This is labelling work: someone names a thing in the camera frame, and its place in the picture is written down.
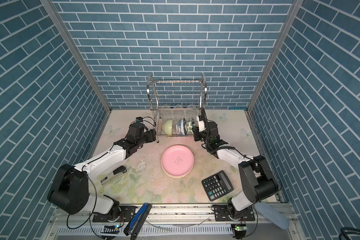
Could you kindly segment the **green leaf patterned bowl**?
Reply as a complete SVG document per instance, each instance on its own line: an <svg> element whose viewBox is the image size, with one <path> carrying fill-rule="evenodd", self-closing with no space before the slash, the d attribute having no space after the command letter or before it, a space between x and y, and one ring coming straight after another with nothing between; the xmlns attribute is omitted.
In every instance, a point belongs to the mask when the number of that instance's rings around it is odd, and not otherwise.
<svg viewBox="0 0 360 240"><path fill-rule="evenodd" d="M194 118L189 119L185 125L187 135L193 135L195 127L196 127L195 119Z"/></svg>

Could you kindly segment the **light green bowl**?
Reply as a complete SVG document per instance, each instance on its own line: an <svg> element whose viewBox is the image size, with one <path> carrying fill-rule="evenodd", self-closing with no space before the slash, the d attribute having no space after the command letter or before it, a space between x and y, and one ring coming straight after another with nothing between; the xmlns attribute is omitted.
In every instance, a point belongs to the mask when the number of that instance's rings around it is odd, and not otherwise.
<svg viewBox="0 0 360 240"><path fill-rule="evenodd" d="M162 130L165 135L172 136L173 135L173 120L168 119L165 120L162 126Z"/></svg>

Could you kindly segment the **blue white patterned bowl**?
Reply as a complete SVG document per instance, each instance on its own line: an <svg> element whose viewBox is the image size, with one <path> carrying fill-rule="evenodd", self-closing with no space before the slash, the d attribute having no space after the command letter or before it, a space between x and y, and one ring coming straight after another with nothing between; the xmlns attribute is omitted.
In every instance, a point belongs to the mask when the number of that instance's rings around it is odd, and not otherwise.
<svg viewBox="0 0 360 240"><path fill-rule="evenodd" d="M180 119L177 123L177 133L182 135L182 136L186 136L187 135L187 130L186 130L186 120L185 118Z"/></svg>

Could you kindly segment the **pink plastic plate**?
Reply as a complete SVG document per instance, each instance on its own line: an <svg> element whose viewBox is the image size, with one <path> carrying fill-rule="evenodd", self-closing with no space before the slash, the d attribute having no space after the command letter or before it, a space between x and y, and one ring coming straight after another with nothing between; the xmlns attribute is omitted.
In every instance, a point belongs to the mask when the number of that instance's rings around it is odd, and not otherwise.
<svg viewBox="0 0 360 240"><path fill-rule="evenodd" d="M192 170L195 158L192 151L182 145L168 148L162 155L163 171L172 175L182 175Z"/></svg>

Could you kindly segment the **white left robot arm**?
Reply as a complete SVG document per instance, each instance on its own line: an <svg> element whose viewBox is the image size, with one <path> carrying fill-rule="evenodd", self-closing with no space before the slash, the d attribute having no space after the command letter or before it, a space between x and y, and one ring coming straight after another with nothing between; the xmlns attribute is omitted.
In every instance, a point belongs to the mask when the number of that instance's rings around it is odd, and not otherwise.
<svg viewBox="0 0 360 240"><path fill-rule="evenodd" d="M59 167L47 200L69 215L79 212L90 212L105 216L108 222L117 221L120 217L119 202L110 196L102 196L98 190L90 192L94 180L101 176L105 185L116 176L127 172L122 161L128 159L144 144L156 141L156 130L148 129L142 122L133 122L126 136L112 146L75 165L64 164Z"/></svg>

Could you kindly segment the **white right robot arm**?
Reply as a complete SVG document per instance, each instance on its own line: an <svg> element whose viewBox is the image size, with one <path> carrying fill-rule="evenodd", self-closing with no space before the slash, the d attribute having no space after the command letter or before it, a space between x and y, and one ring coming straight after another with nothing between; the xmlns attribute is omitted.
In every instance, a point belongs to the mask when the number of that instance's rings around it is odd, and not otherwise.
<svg viewBox="0 0 360 240"><path fill-rule="evenodd" d="M240 173L242 190L228 200L228 212L232 219L241 218L245 209L282 189L265 157L240 153L220 138L216 122L203 120L201 116L198 116L197 121L194 140L203 142L203 148L209 154L231 164Z"/></svg>

